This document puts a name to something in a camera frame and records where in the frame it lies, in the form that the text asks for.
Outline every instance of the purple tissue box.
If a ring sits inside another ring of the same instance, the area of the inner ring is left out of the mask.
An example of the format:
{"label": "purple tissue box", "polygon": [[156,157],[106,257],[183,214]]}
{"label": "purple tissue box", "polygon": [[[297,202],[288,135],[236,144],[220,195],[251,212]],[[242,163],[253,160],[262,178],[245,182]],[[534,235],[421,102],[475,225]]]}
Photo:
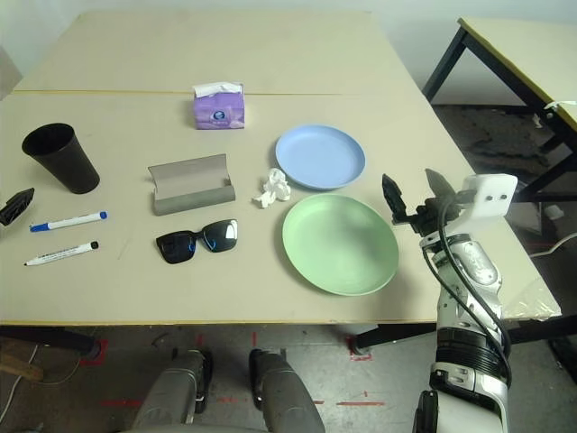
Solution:
{"label": "purple tissue box", "polygon": [[194,114],[197,129],[244,128],[244,94],[216,93],[196,97]]}

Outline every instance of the floor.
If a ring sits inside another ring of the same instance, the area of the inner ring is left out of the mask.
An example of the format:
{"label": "floor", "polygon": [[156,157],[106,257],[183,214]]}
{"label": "floor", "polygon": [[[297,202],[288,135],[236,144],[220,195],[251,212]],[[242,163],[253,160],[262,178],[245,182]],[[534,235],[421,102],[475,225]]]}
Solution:
{"label": "floor", "polygon": [[[327,432],[409,432],[419,394],[427,389],[435,335],[376,346],[371,357],[351,356],[345,337],[369,328],[99,328],[96,336],[109,344],[104,362],[79,367],[60,386],[22,382],[0,431],[20,431],[41,423],[47,433],[129,428],[152,382],[169,365],[172,348],[201,344],[214,354],[215,376],[206,412],[196,422],[266,431],[248,388],[248,354],[257,345],[286,349],[288,361],[317,403]],[[516,345],[510,360],[514,372],[509,393],[511,431],[574,432],[577,386],[557,366],[545,342]],[[42,348],[35,363],[50,372],[45,380],[54,381],[75,362],[71,353]]]}
{"label": "floor", "polygon": [[[536,132],[530,116],[517,116],[510,122],[510,115],[495,116],[488,110],[466,113],[461,109],[442,110],[437,108],[439,117],[479,172],[490,170],[487,158],[493,158],[495,166],[501,168],[511,161],[519,178],[530,181],[563,151],[547,154],[539,151],[540,141],[547,132]],[[498,127],[489,128],[492,124]],[[510,146],[504,141],[519,146],[511,138],[514,134],[532,152],[508,151]],[[471,137],[480,139],[471,143]],[[474,150],[472,156],[473,145],[487,149]],[[574,185],[575,181],[576,178],[568,177],[559,183],[562,187]],[[563,218],[553,222],[545,219],[538,230],[516,228],[529,252],[546,249],[575,230],[577,205],[559,206],[565,212]],[[572,284],[577,278],[575,255],[577,240],[554,255],[535,259],[565,314],[577,313],[577,294]],[[107,341],[104,361],[100,365],[80,366],[70,380],[57,386],[22,381],[0,425],[0,433],[37,428],[41,424],[45,433],[109,433],[129,428],[156,376],[169,365],[173,347],[195,346],[208,348],[215,356],[208,407],[197,417],[198,423],[265,429],[248,388],[248,354],[258,346],[286,349],[288,361],[317,403],[327,432],[409,432],[419,394],[428,387],[435,335],[375,346],[371,356],[351,355],[345,338],[370,328],[244,325],[80,329],[87,334],[95,332],[96,337]],[[20,350],[22,358],[26,358],[32,347],[25,345]],[[67,375],[76,361],[74,353],[42,347],[34,363],[45,369],[46,381],[57,381]],[[510,362],[513,369],[513,385],[508,395],[510,431],[574,432],[577,385],[557,364],[546,342],[515,345]],[[5,406],[13,380],[13,376],[0,374],[0,408]]]}

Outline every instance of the marker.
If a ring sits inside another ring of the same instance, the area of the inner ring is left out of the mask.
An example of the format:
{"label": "marker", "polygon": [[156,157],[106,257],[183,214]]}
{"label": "marker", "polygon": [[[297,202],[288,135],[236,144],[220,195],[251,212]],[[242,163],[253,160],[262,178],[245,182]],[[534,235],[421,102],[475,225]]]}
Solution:
{"label": "marker", "polygon": [[108,214],[103,210],[102,212],[96,212],[95,214],[88,214],[82,216],[75,216],[69,219],[62,219],[60,221],[54,221],[52,223],[38,224],[36,226],[30,226],[31,232],[45,232],[46,230],[54,230],[55,228],[77,226],[78,224],[91,223],[92,221],[100,221],[101,219],[107,219]]}
{"label": "marker", "polygon": [[71,248],[67,248],[66,250],[60,250],[56,253],[48,253],[39,255],[38,257],[34,257],[33,259],[29,260],[24,264],[24,266],[33,266],[35,264],[44,264],[54,262],[55,260],[66,259],[72,255],[87,253],[88,251],[98,249],[98,242],[92,241],[88,244],[82,244],[79,246],[73,246]]}

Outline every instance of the black plastic cup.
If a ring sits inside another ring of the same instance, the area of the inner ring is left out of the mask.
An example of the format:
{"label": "black plastic cup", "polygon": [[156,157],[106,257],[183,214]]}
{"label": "black plastic cup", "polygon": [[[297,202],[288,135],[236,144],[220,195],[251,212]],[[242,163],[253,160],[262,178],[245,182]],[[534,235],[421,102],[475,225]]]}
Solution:
{"label": "black plastic cup", "polygon": [[100,182],[69,124],[41,126],[24,138],[22,150],[75,194],[85,194]]}

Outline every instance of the black sunglasses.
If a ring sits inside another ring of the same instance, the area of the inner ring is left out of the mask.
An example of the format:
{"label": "black sunglasses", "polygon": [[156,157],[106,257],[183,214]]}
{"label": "black sunglasses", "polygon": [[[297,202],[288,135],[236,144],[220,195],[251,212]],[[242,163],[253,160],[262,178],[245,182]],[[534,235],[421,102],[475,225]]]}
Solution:
{"label": "black sunglasses", "polygon": [[168,263],[180,263],[192,259],[197,249],[197,239],[203,239],[213,253],[230,250],[236,245],[238,223],[235,219],[226,219],[209,224],[200,232],[188,230],[168,233],[156,238],[156,245],[164,260]]}

